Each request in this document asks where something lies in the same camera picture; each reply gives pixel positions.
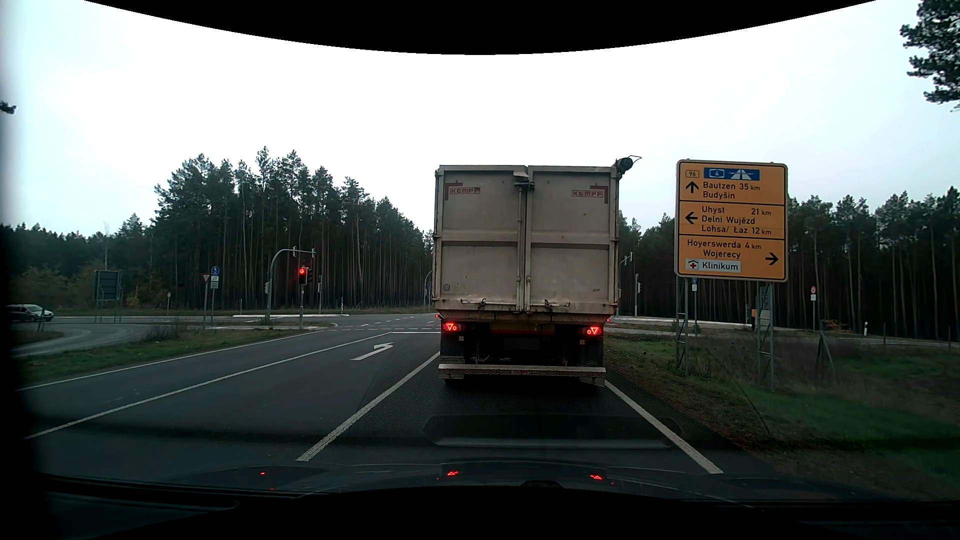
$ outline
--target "white lane marking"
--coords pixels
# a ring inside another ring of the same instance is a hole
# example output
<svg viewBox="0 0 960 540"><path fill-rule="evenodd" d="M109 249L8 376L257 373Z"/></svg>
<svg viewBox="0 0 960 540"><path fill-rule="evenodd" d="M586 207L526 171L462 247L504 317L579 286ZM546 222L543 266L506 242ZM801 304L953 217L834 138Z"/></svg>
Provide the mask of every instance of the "white lane marking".
<svg viewBox="0 0 960 540"><path fill-rule="evenodd" d="M283 337L277 337L277 338L274 338L274 339L267 339L267 340L264 340L264 341L254 341L253 343L244 343L243 345L234 345L234 346L232 346L232 347L226 347L225 349L214 349L214 350L212 350L212 351L203 351L202 353L194 353L194 354L192 354L192 355L176 356L176 357L173 357L173 358L167 358L167 359L165 359L165 360L157 360L156 362L148 362L148 363L145 363L145 364L136 364L136 365L134 365L134 366L127 366L127 367L122 367L122 368L119 368L119 369L112 369L112 370L110 370L110 371L104 371L104 372L100 372L100 373L91 373L90 375L81 375L81 376L79 376L79 377L74 377L74 378L72 378L72 379L54 380L53 382L45 382L45 383L43 383L43 384L34 384L33 386L24 386L23 388L17 388L16 391L19 392L20 390L33 390L34 388L40 388L41 386L50 386L51 384L60 384L60 383L62 383L62 382L71 382L72 380L89 379L90 377L100 377L101 375L109 375L109 374L111 374L111 373L117 373L117 372L121 372L121 371L127 371L128 369L136 369L136 368L140 368L140 367L147 367L147 366L162 364L162 363L164 363L164 362L172 362L172 361L174 361L174 360L183 360L183 359L185 359L185 358L191 358L191 357L193 357L193 356L209 355L209 354L211 354L211 353L221 353L221 352L223 352L223 351L230 351L230 350L233 350L233 349L239 349L239 348L241 348L241 347L250 347L251 345L260 345L260 344L262 344L262 343L270 343L270 342L272 342L272 341L279 341L279 340L281 340L281 339L289 339L289 338L291 338L291 337L300 337L300 336L303 336L303 335L309 335L309 334L308 334L308 333L295 333L294 335L284 335Z"/></svg>
<svg viewBox="0 0 960 540"><path fill-rule="evenodd" d="M629 405L631 409L635 410L640 416L643 417L644 420L653 424L654 428L657 428L657 430L660 433L663 433L663 435L666 436L666 438L670 439L670 442L680 447L680 450L683 450L685 454L689 455L691 459L696 461L697 465L700 465L701 467L706 469L708 473L712 475L723 474L723 471L720 470L720 467L717 467L716 465L713 464L712 461L707 459L703 454L700 454L699 452L697 452L697 449L690 446L689 443L687 443L682 438L680 438L680 436L677 435L677 433L674 433L673 431L671 431L670 428L665 426L660 420L657 420L656 418L654 418L654 415L650 414L649 412L647 412L645 408L640 406L634 400L630 399L630 397L628 397L626 394L621 392L619 388L617 388L616 386L613 386L613 384L609 380L606 381L606 384L607 384L607 387L610 390L612 390L614 394L619 396L619 398L623 400L627 405Z"/></svg>
<svg viewBox="0 0 960 540"><path fill-rule="evenodd" d="M362 359L364 359L364 358L367 358L367 357L376 355L376 354L378 354L378 353L382 353L382 352L386 351L387 349L393 349L394 346L392 345L392 343L393 343L393 341L391 341L390 343L381 343L381 344L379 344L379 345L374 345L374 346L373 346L373 352L372 352L372 353L366 353L365 355L360 355L360 356L358 356L358 357L356 357L356 358L351 358L350 361L351 361L351 362L355 362L355 361L357 361L357 360L362 360Z"/></svg>
<svg viewBox="0 0 960 540"><path fill-rule="evenodd" d="M186 387L184 387L184 388L181 388L180 390L174 390L173 392L167 392L166 394L160 394L159 396L153 396L153 398L147 398L146 400L140 400L140 401L138 401L138 402L136 402L136 403L121 405L121 406L118 406L118 407L116 407L116 408L112 408L112 409L110 409L110 410L105 410L105 411L103 411L103 412L98 412L98 413L96 413L96 414L91 414L90 416L87 416L87 417L85 417L85 418L81 418L80 420L74 420L73 422L67 422L66 424L62 424L62 425L60 425L60 426L56 426L55 428L50 428L50 429L48 429L48 430L43 430L43 431L40 431L40 432L38 432L38 433L34 433L34 434L32 434L32 435L27 435L26 437L24 437L24 440L26 440L26 439L32 439L32 438L34 438L34 437L39 437L39 436L41 436L41 435L46 435L47 433L52 433L52 432L54 432L54 431L63 430L63 429L65 429L65 428L69 428L69 427L71 427L71 426L76 426L77 424L81 424L81 423L83 423L83 422L88 422L88 421L90 421L90 420L94 420L94 419L96 419L96 418L100 418L101 416L107 416L108 414L111 414L111 413L113 413L113 412L118 412L118 411L124 410L124 409L126 409L126 408L131 408L131 407L134 407L134 406L137 406L137 405L143 405L143 404L147 404L147 403L149 403L149 402L154 402L154 401L159 400L159 399L162 399L162 398L167 398L167 397L173 396L173 395L175 395L175 394L179 394L180 392L186 392L187 390L193 390L194 388L200 388L201 386L207 386L208 384L212 384L212 383L218 382L218 381L220 381L220 380L230 379L230 378L236 377L236 376L238 376L238 375L243 375L243 374L245 374L245 373L249 373L249 372L251 372L251 371L256 371L256 370L259 370L259 369L263 369L263 368L265 368L265 367L276 366L276 365L282 364L282 363L284 363L284 362L289 362L290 360L296 360L297 358L303 358L304 356L315 355L316 353L322 353L322 352L324 352L324 351L330 351L330 350L332 350L332 349L338 349L338 348L340 348L340 347L346 347L347 345L352 345L352 344L354 344L354 343L359 343L359 342L361 342L361 341L367 341L368 339L376 339L377 337L380 337L381 335L387 335L387 334L389 334L389 332L388 332L388 331L385 331L385 332L381 333L380 335L372 335L372 336L370 336L370 337L364 337L364 338L362 338L362 339L357 339L356 341L350 341L349 343L342 343L342 344L340 344L340 345L334 345L333 347L327 347L326 349L320 349L319 351L311 351L311 352L305 353L305 354L303 354L303 355L291 356L291 357L289 357L289 358L284 358L283 360L277 360L276 362L270 362L269 364L263 364L262 366L257 366L257 367L253 367L253 368L250 368L250 369L245 369L245 370L243 370L243 371L238 371L238 372L236 372L236 373L231 373L231 374L229 374L229 375L224 375L224 376L218 377L218 378L216 378L216 379L206 380L206 381L200 382L200 383L198 383L198 384L193 384L193 385L191 385L191 386L186 386Z"/></svg>
<svg viewBox="0 0 960 540"><path fill-rule="evenodd" d="M422 370L427 365L429 365L430 362L437 359L437 356L439 355L440 355L440 351L437 351L437 353L435 353L433 356L428 358L421 365L417 366L415 370L408 373L403 379L398 380L393 386L384 390L383 393L377 396L373 401L364 405L364 407L361 408L360 410L354 412L353 415L347 418L347 420L345 420L343 424L341 424L340 426L337 426L336 430L333 430L330 433L328 433L326 437L324 437L323 439L320 439L319 443L313 445L312 447L310 447L310 450L304 452L300 457L298 457L297 461L309 461L310 459L313 458L313 456L319 454L321 450L323 450L324 448L326 448L328 444L333 442L333 439L337 438L338 436L340 436L341 433L349 429L349 427L355 424L357 420L360 420L361 418L363 418L363 415L370 412L371 409L373 409L375 406L377 406L377 404L382 402L387 396L393 394L395 390L400 388L401 385L403 385L405 382L410 380L414 375L419 373L420 370Z"/></svg>

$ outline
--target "asphalt road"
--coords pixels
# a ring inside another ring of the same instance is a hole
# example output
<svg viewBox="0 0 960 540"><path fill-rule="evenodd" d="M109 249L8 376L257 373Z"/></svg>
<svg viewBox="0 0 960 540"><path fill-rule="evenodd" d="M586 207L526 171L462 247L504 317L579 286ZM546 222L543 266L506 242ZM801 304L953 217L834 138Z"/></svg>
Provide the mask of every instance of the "asphalt road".
<svg viewBox="0 0 960 540"><path fill-rule="evenodd" d="M340 322L21 389L40 469L168 481L234 467L531 457L768 472L616 375L602 388L497 378L450 389L432 314Z"/></svg>

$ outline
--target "silver car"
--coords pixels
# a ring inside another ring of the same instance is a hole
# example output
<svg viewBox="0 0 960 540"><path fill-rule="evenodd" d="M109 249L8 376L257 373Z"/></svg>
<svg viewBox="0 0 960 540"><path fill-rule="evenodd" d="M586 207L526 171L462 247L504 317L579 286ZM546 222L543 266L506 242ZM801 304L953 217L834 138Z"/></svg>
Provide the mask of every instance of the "silver car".
<svg viewBox="0 0 960 540"><path fill-rule="evenodd" d="M36 304L12 304L7 306L7 313L13 321L36 322L42 317L44 321L54 320L54 312Z"/></svg>

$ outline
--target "traffic light pole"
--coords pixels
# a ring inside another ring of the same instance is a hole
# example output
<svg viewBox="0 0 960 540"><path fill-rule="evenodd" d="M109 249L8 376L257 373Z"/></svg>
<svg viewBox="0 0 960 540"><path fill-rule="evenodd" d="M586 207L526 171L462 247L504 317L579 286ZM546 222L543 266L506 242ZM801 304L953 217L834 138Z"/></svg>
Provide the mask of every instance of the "traffic light pole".
<svg viewBox="0 0 960 540"><path fill-rule="evenodd" d="M306 285L300 285L300 330L303 330L303 289Z"/></svg>
<svg viewBox="0 0 960 540"><path fill-rule="evenodd" d="M270 261L270 270L267 272L267 319L266 319L266 321L265 321L265 324L266 324L268 327L270 326L270 310L271 310L271 307L273 307L273 303L274 303L274 302L273 302L273 299L274 299L274 265L276 264L276 258L279 257L280 254L283 253L283 252L285 252L285 251L289 251L289 252L293 252L293 253L308 253L308 254L310 254L310 257L312 257L312 258L316 258L316 256L317 256L317 250L304 251L304 250L299 250L299 249L297 249L297 246L294 246L293 249L284 248L284 249L276 252L276 255L274 255L273 260Z"/></svg>

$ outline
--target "blue autobahn sign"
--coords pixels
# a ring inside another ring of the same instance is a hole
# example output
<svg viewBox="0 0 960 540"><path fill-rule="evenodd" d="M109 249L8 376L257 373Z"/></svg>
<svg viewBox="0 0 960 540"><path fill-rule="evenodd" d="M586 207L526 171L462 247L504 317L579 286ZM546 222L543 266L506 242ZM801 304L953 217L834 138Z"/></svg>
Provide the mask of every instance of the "blue autobahn sign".
<svg viewBox="0 0 960 540"><path fill-rule="evenodd" d="M760 180L760 169L741 169L741 168L704 168L704 178L717 180Z"/></svg>

